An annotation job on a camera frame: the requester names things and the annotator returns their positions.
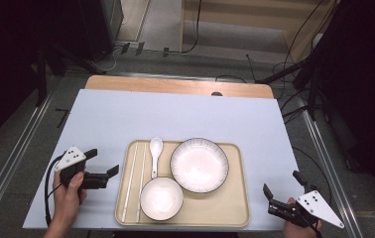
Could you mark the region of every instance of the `wooden table edge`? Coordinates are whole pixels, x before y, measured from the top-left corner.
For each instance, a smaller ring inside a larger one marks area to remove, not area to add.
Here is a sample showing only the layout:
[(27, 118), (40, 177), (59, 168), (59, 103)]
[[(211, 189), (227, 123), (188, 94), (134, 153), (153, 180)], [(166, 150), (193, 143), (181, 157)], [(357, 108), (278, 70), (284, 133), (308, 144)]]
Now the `wooden table edge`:
[(232, 97), (274, 98), (271, 87), (266, 84), (186, 80), (182, 78), (93, 75), (88, 79), (85, 89), (198, 95), (211, 95), (213, 92), (219, 92), (223, 96)]

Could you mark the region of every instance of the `white mounting bracket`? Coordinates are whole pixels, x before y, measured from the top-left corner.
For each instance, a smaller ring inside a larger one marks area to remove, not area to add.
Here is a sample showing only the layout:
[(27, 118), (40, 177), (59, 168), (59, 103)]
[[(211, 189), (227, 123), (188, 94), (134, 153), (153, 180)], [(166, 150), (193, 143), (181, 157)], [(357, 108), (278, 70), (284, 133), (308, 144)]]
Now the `white mounting bracket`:
[(55, 171), (61, 171), (69, 166), (86, 159), (86, 155), (77, 147), (70, 147), (63, 155), (61, 160), (56, 164)]
[(339, 228), (344, 228), (342, 221), (336, 216), (318, 191), (314, 190), (299, 196), (297, 202), (311, 215)]

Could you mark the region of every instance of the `wooden tray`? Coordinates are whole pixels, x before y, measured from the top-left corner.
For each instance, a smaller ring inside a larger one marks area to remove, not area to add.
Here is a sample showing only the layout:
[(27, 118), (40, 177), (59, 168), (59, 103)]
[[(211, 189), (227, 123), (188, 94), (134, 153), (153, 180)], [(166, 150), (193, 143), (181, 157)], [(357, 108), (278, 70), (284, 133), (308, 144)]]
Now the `wooden tray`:
[[(173, 151), (181, 142), (165, 141), (163, 143), (163, 152), (158, 161), (158, 177), (173, 179), (170, 159)], [(115, 211), (117, 221), (122, 225), (245, 226), (249, 222), (250, 214), (240, 150), (233, 144), (217, 143), (217, 145), (224, 151), (229, 164), (227, 179), (220, 188), (208, 193), (194, 193), (183, 189), (184, 204), (176, 216), (166, 221), (155, 221), (147, 217), (140, 208), (139, 221), (137, 222), (140, 184), (142, 181), (142, 185), (145, 185), (151, 180), (152, 157), (150, 141), (132, 142), (126, 152), (120, 182)], [(141, 179), (144, 148), (145, 168), (144, 176)], [(132, 165), (134, 165), (134, 168), (131, 179)], [(131, 183), (129, 197), (125, 218), (123, 219), (129, 183)]]

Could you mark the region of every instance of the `black stand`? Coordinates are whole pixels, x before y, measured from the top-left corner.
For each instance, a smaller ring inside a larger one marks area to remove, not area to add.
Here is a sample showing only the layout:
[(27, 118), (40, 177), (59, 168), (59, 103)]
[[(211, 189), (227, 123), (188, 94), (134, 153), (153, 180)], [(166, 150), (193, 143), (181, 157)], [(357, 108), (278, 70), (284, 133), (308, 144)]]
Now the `black stand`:
[(309, 94), (309, 99), (308, 99), (308, 106), (307, 110), (311, 116), (311, 118), (315, 121), (314, 118), (314, 107), (315, 107), (315, 100), (317, 96), (317, 91), (318, 91), (318, 86), (319, 86), (319, 70), (314, 69), (314, 55), (310, 55), (307, 58), (303, 59), (302, 61), (287, 67), (286, 69), (277, 72), (276, 74), (269, 76), (263, 80), (260, 80), (260, 83), (271, 83), (274, 82), (290, 73), (293, 73), (299, 69), (301, 69), (299, 75), (296, 77), (295, 81), (293, 82), (293, 86), (295, 89), (301, 90), (303, 89), (306, 84), (311, 80), (311, 92)]
[(70, 51), (62, 48), (59, 45), (49, 44), (43, 45), (39, 49), (38, 62), (37, 62), (37, 75), (38, 75), (38, 86), (39, 86), (39, 98), (36, 106), (39, 107), (47, 96), (47, 81), (46, 81), (46, 62), (52, 69), (54, 75), (64, 75), (66, 72), (66, 66), (64, 65), (60, 56), (66, 57), (81, 67), (85, 68), (92, 74), (105, 74), (106, 71), (101, 71), (91, 64), (85, 62), (81, 58), (77, 57)]

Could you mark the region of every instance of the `metal rail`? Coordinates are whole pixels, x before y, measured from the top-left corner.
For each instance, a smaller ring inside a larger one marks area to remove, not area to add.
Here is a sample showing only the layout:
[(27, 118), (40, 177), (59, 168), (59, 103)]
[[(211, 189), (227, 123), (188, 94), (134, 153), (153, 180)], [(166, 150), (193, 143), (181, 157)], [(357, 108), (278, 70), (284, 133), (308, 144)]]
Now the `metal rail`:
[[(302, 100), (299, 101), (300, 106), (304, 106)], [(349, 237), (364, 237), (362, 230), (358, 224), (354, 210), (352, 209), (351, 203), (345, 190), (340, 182), (340, 179), (335, 171), (333, 163), (330, 159), (329, 153), (326, 146), (324, 145), (323, 139), (317, 127), (315, 121), (312, 120), (308, 111), (304, 112), (305, 122), (308, 126), (309, 132), (311, 133), (314, 146), (317, 150), (317, 154), (320, 158), (321, 165), (326, 174), (327, 180), (333, 191), (333, 197), (335, 198), (339, 212), (341, 213), (343, 223), (348, 231)]]
[(52, 90), (46, 97), (46, 100), (35, 109), (33, 115), (31, 116), (29, 122), (27, 123), (23, 133), (18, 139), (17, 144), (15, 144), (14, 149), (8, 157), (2, 171), (0, 172), (0, 200), (4, 194), (12, 176), (20, 165), (21, 159), (23, 158), (27, 147), (29, 146), (33, 136), (42, 121), (47, 108), (52, 100), (52, 94), (58, 86), (60, 80), (56, 79), (54, 76), (51, 78)]

